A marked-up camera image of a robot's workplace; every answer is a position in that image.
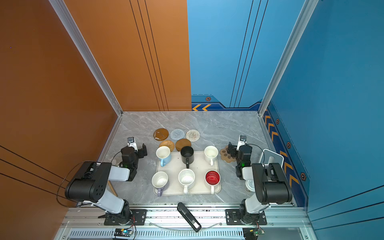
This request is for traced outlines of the cork paw print coaster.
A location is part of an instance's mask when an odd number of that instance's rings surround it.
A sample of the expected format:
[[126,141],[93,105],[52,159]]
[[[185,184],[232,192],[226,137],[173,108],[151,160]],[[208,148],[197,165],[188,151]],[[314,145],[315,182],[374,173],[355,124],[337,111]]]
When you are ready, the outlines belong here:
[[236,161],[235,157],[232,157],[231,154],[228,153],[228,147],[226,146],[224,149],[220,150],[221,160],[225,161],[226,163],[232,163]]

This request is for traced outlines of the rattan woven coaster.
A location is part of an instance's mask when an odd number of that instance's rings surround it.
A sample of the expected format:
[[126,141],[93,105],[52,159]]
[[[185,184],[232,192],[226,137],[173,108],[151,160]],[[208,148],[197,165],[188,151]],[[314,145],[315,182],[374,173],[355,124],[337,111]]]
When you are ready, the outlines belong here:
[[159,144],[159,147],[168,147],[172,152],[175,149],[175,143],[171,140],[165,140]]

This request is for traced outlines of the glossy dark brown coaster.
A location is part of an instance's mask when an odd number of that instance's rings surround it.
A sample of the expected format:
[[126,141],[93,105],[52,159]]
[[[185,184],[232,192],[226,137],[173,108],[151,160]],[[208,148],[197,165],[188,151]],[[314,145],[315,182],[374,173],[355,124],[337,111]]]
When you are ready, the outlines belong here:
[[169,136],[169,131],[165,128],[159,128],[154,131],[154,139],[156,141],[164,141],[168,138]]

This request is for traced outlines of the blue grey woven coaster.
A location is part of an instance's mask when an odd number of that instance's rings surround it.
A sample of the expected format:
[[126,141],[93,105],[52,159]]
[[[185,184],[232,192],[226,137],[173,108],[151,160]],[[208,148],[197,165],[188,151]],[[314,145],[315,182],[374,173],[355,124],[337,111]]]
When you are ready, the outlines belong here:
[[185,138],[185,132],[181,129],[175,129],[171,131],[170,138],[174,141],[178,141]]

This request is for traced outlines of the round wooden coaster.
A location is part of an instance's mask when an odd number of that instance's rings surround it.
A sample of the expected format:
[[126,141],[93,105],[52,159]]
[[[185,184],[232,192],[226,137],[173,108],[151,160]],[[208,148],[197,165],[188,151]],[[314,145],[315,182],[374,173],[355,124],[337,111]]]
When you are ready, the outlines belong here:
[[190,147],[192,144],[188,139],[180,139],[175,143],[175,147],[177,151],[181,151],[184,147]]

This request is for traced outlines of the white multicolour woven coaster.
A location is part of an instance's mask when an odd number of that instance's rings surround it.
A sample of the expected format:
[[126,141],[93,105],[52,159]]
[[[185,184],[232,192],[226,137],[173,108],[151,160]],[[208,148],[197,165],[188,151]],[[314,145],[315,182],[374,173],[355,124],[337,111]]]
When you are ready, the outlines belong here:
[[200,139],[200,132],[198,130],[189,130],[187,133],[186,133],[186,138],[187,140],[189,140],[190,142],[196,142]]

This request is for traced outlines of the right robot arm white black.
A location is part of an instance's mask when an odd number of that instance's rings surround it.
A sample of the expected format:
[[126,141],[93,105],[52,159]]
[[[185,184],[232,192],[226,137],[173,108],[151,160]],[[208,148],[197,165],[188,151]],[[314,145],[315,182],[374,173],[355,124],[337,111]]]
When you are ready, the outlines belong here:
[[282,169],[284,157],[263,149],[257,163],[251,162],[253,144],[228,144],[227,153],[236,159],[236,175],[240,180],[252,181],[254,194],[242,200],[237,219],[245,225],[266,225],[264,211],[271,205],[292,201],[293,193]]

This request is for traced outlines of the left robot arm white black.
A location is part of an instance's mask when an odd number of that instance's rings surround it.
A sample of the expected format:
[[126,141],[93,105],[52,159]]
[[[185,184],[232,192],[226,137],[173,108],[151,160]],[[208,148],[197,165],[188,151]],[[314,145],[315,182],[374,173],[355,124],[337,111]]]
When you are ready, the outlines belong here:
[[84,162],[65,189],[68,200],[87,202],[105,211],[99,216],[105,226],[143,226],[146,210],[131,210],[127,200],[121,199],[109,190],[110,181],[131,182],[137,174],[139,159],[148,155],[147,146],[137,149],[126,146],[121,149],[122,161],[118,166],[112,163]]

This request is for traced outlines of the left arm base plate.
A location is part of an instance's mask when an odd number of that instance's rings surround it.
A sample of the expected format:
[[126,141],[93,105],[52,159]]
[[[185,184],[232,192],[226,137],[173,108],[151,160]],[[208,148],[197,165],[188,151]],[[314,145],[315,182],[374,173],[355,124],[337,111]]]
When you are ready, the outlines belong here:
[[143,226],[147,217],[147,210],[145,209],[134,209],[131,210],[131,218],[128,220],[122,220],[117,217],[111,217],[107,215],[104,221],[105,226]]

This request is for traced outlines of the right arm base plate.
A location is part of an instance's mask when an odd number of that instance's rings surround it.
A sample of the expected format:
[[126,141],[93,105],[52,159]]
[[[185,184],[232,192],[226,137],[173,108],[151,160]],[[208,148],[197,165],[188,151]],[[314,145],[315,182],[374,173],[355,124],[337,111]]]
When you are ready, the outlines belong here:
[[259,225],[266,226],[267,218],[265,212],[260,214],[245,213],[241,215],[239,209],[226,209],[226,222],[227,225]]

